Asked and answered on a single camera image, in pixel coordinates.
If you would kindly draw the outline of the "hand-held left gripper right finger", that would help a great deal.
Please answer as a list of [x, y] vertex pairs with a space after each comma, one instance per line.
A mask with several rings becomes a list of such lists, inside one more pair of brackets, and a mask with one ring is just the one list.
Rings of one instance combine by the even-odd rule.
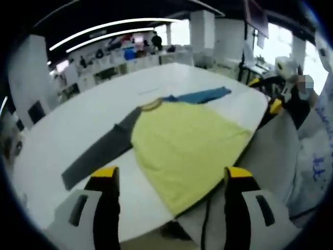
[[225, 168], [225, 249], [284, 249], [299, 234], [287, 207], [252, 173]]

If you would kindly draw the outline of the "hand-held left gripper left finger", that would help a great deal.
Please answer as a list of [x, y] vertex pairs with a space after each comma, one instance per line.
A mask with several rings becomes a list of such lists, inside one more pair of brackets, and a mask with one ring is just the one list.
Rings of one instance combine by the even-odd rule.
[[119, 196], [118, 167], [95, 171], [56, 208], [45, 235], [58, 249], [120, 249]]

